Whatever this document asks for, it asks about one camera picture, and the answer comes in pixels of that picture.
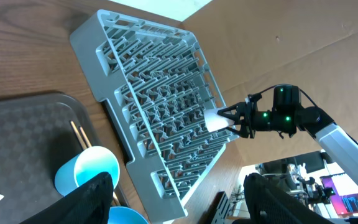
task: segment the blue cup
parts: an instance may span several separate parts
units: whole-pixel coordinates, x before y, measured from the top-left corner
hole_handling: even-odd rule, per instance
[[[66,196],[101,172],[109,172],[116,188],[119,180],[117,158],[105,147],[90,147],[59,168],[55,176],[56,190]]]
[[[139,212],[128,207],[111,207],[108,224],[148,224]]]

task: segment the desk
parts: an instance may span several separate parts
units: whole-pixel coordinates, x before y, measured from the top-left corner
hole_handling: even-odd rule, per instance
[[[98,9],[180,25],[178,21],[102,0],[0,0],[0,97],[57,90],[83,103],[100,140],[120,161],[119,184],[129,205],[146,217],[126,172],[117,137],[92,96],[68,39]],[[241,163],[235,145],[230,144],[186,205],[189,217],[178,222],[197,222],[218,190],[230,193]]]

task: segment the wooden chopstick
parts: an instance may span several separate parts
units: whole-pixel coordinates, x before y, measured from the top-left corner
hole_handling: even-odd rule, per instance
[[[85,131],[84,131],[84,129],[82,127],[80,127],[80,131],[81,131],[82,136],[84,137],[86,146],[87,147],[92,147],[91,142],[88,139],[88,137],[86,136]]]
[[[81,147],[82,147],[82,150],[85,150],[85,149],[87,148],[87,147],[86,147],[86,144],[85,144],[84,140],[82,140],[82,137],[81,137],[80,133],[78,132],[77,127],[75,126],[74,121],[70,121],[70,124],[71,124],[71,127],[72,127],[73,130],[74,130],[75,135],[77,136],[78,141],[80,142],[80,145],[81,145]]]
[[[81,137],[81,135],[80,135],[80,133],[78,132],[78,130],[77,130],[77,128],[76,128],[74,122],[73,122],[73,121],[70,121],[70,124],[71,124],[71,126],[73,127],[73,129],[74,129],[74,133],[75,133],[75,135],[77,136],[77,138],[78,138],[78,140],[79,140],[79,142],[80,142],[80,144],[81,144],[81,147],[82,147],[84,150],[87,149],[87,148],[89,148],[89,147],[92,147],[92,144],[91,144],[90,140],[88,139],[87,135],[85,134],[84,129],[80,126],[80,131],[81,131],[81,135],[82,135],[82,137]],[[121,206],[121,203],[119,203],[118,197],[117,197],[117,195],[116,195],[115,192],[112,193],[112,200],[113,200],[113,202],[114,202],[117,206]]]

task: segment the cardboard panel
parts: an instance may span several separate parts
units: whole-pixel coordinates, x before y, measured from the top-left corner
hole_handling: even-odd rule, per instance
[[[279,83],[298,85],[346,132],[358,140],[358,34],[333,43],[292,63],[224,91],[227,102],[244,100]],[[259,110],[271,110],[272,91],[263,95]],[[311,105],[305,97],[303,105]],[[277,133],[256,134],[255,139],[235,141],[246,164],[272,161],[321,149],[307,133],[284,140]]]
[[[221,91],[358,32],[358,1],[214,0],[183,22]]]

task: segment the purple screen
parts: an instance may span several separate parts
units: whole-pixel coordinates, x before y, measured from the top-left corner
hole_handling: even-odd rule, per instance
[[[321,181],[324,187],[332,187],[333,190],[335,191],[335,195],[330,196],[330,199],[332,205],[334,206],[335,212],[338,215],[358,213],[358,194],[339,196],[331,177],[322,177]]]

